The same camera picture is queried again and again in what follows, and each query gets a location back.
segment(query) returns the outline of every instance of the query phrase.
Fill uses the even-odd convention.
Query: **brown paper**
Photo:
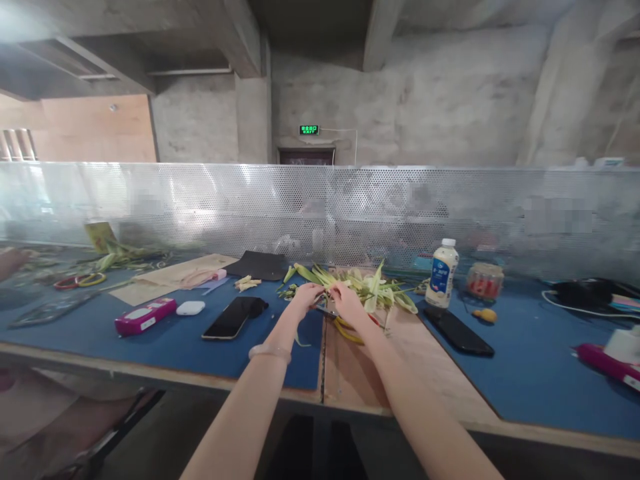
[[[133,278],[133,281],[138,282],[139,280],[144,280],[157,285],[173,287],[173,290],[178,290],[182,279],[196,270],[218,270],[237,261],[238,259],[213,253],[211,255],[206,255],[205,257],[196,258],[194,260],[178,263],[177,265],[165,267],[160,270],[154,270],[138,275]]]
[[[109,293],[117,299],[136,307],[180,289],[182,279],[196,270],[218,270],[236,261],[238,260],[235,258],[213,253],[212,255],[206,255],[138,275],[131,279],[132,284]]]
[[[127,285],[126,287],[110,291],[109,294],[125,303],[128,303],[132,307],[136,307],[142,303],[168,295],[175,290],[176,288],[174,287],[158,285],[157,283],[150,283],[141,280],[132,283],[131,285]]]

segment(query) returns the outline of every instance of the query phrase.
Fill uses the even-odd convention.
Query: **glass jar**
[[[474,263],[467,275],[467,291],[482,300],[496,300],[502,290],[505,274],[502,267],[490,263]]]

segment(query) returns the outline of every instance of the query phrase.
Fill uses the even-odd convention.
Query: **perforated metal partition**
[[[636,169],[24,162],[0,186],[10,240],[88,245],[83,224],[108,221],[133,245],[409,269],[451,237],[512,274],[640,277]]]

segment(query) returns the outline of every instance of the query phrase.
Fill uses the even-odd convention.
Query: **blue tabletop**
[[[471,316],[486,307],[482,302],[459,292],[451,300],[449,310],[494,348],[493,358],[454,350],[426,320],[424,299],[413,298],[427,328],[501,418],[640,440],[640,393],[583,364],[572,350],[604,345],[622,326],[551,305],[540,295],[547,289],[507,281],[489,306],[498,315],[494,325]]]
[[[116,283],[130,277],[131,273],[116,271],[109,272],[108,276],[110,283]],[[134,307],[108,293],[100,294],[52,323],[20,329],[7,328],[21,314],[65,295],[50,287],[50,291],[34,302],[0,312],[0,341],[236,379],[249,362],[249,349],[264,342],[288,303],[279,299],[275,292],[280,282],[263,282],[256,288],[239,293],[233,286],[235,280],[232,277],[204,297],[203,290],[176,291],[166,295],[174,298],[178,304],[187,300],[202,300],[206,307],[192,317],[170,315],[142,335],[134,337],[120,338],[113,324],[118,316],[134,310]],[[301,284],[304,280],[294,277],[291,282]],[[202,340],[201,335],[236,296],[260,297],[268,302],[269,307],[258,318],[247,320],[233,340]],[[285,377],[286,387],[317,388],[322,328],[322,315],[317,311],[309,312],[300,323],[300,342],[311,346],[302,348],[294,344]]]

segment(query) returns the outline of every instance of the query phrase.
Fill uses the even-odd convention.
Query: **wooden table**
[[[421,381],[444,398],[467,430],[640,459],[640,442],[500,419],[416,315],[394,307],[387,320],[389,339],[399,354]],[[331,326],[325,338],[324,404],[391,416],[382,381],[366,348],[346,340]]]
[[[326,328],[323,329],[323,350]],[[206,390],[226,395],[236,383],[235,379],[204,375],[184,370],[166,369],[94,357],[86,357],[56,350],[41,349],[16,343],[0,342],[0,359],[3,363],[16,363],[32,367],[64,371],[78,375],[101,377],[114,381],[136,382],[140,385],[172,390]],[[318,386],[315,390],[283,388],[281,399],[296,403],[320,405],[322,399],[322,368],[318,369]]]

